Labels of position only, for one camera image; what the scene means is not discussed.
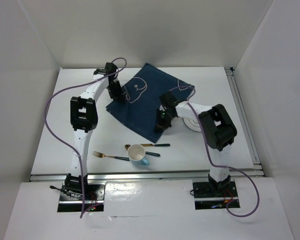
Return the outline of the blue fabric placemat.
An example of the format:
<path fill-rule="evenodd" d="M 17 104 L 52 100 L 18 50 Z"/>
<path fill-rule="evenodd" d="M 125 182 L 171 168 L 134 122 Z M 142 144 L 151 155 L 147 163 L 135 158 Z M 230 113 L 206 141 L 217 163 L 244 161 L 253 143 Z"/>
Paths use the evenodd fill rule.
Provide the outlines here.
<path fill-rule="evenodd" d="M 155 133 L 160 96 L 171 91 L 178 100 L 187 100 L 194 86 L 146 63 L 121 89 L 125 102 L 112 101 L 106 106 L 107 112 L 128 129 L 156 143 L 162 135 Z"/>

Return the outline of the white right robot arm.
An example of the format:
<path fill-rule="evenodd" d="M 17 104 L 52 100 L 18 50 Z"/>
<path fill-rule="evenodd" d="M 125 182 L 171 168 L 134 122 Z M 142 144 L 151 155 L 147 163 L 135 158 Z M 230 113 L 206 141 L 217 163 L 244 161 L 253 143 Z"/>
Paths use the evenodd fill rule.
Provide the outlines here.
<path fill-rule="evenodd" d="M 213 196 L 220 196 L 231 182 L 230 150 L 237 136 L 237 129 L 225 107 L 222 104 L 205 106 L 188 100 L 179 100 L 170 91 L 162 94 L 159 101 L 155 133 L 163 133 L 170 128 L 175 118 L 198 122 L 211 165 L 208 174 L 208 190 Z"/>

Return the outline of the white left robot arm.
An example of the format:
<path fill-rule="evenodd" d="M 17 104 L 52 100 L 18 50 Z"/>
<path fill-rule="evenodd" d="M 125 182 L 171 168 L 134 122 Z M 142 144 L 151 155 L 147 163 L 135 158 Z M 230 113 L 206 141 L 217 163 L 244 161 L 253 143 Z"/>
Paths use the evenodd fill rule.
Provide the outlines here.
<path fill-rule="evenodd" d="M 89 193 L 87 159 L 90 139 L 99 120 L 96 103 L 104 90 L 108 91 L 115 102 L 121 104 L 125 101 L 118 80 L 118 70 L 113 62 L 107 62 L 103 69 L 94 71 L 93 80 L 96 82 L 80 96 L 74 96 L 70 100 L 70 123 L 74 130 L 75 150 L 64 185 L 65 190 L 78 200 L 84 199 Z"/>

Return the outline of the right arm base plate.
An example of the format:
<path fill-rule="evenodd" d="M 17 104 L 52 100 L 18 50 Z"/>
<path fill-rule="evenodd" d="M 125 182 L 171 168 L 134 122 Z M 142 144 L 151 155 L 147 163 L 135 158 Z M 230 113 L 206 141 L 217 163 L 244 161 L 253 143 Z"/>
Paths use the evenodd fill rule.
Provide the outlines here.
<path fill-rule="evenodd" d="M 220 193 L 213 193 L 208 182 L 193 182 L 189 194 L 194 197 L 196 210 L 225 209 L 229 203 L 230 208 L 240 208 L 237 187 L 234 181 Z"/>

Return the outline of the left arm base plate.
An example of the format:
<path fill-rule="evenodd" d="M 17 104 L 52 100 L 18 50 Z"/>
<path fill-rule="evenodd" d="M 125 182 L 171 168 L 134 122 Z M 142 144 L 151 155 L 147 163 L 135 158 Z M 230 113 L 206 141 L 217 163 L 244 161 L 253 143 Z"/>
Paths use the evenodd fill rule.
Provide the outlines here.
<path fill-rule="evenodd" d="M 59 191 L 58 213 L 81 212 L 82 210 L 82 194 L 72 190 L 66 190 L 64 184 L 61 187 L 53 185 L 49 186 L 54 191 Z M 106 184 L 92 184 L 88 187 L 85 194 L 84 209 L 89 212 L 103 212 L 105 199 Z"/>

